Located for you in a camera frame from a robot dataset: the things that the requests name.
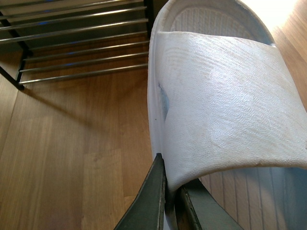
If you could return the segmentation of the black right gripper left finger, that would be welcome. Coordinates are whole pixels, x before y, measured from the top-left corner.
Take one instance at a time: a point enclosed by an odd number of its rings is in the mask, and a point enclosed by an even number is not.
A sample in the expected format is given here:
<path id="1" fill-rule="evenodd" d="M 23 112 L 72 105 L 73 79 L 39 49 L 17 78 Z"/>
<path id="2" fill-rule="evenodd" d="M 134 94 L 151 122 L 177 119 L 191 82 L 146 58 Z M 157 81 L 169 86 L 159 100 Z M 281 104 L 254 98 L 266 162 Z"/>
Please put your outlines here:
<path id="1" fill-rule="evenodd" d="M 116 225 L 116 230 L 162 230 L 165 209 L 165 164 L 156 157 L 134 201 Z"/>

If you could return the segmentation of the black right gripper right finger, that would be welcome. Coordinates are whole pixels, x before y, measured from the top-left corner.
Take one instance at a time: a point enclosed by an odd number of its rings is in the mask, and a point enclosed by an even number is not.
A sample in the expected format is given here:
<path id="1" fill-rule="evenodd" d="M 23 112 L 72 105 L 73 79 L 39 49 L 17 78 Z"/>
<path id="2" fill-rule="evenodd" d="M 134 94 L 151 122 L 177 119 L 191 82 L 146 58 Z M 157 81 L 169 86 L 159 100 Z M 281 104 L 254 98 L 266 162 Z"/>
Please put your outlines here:
<path id="1" fill-rule="evenodd" d="M 192 180 L 177 190 L 175 214 L 179 230 L 241 229 L 199 179 Z"/>

